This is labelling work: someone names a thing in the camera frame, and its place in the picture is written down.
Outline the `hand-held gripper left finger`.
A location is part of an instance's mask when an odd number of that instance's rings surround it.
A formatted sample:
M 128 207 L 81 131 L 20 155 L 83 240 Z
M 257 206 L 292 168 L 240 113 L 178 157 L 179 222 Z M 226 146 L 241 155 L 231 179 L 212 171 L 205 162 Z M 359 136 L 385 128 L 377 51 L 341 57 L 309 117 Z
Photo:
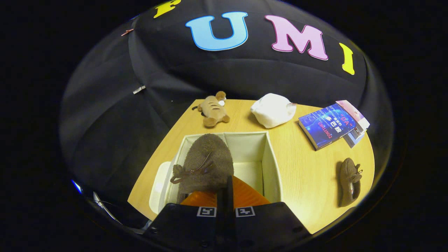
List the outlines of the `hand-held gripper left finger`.
M 165 251 L 227 251 L 228 187 L 217 207 L 166 204 L 143 236 Z

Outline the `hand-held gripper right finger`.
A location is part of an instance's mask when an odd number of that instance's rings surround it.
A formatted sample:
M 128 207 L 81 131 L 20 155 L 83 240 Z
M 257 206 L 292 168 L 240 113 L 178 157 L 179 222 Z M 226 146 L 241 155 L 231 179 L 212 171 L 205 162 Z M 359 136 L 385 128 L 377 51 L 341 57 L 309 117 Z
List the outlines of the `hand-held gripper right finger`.
M 284 202 L 271 203 L 236 176 L 227 182 L 229 234 L 236 251 L 290 251 L 312 235 Z

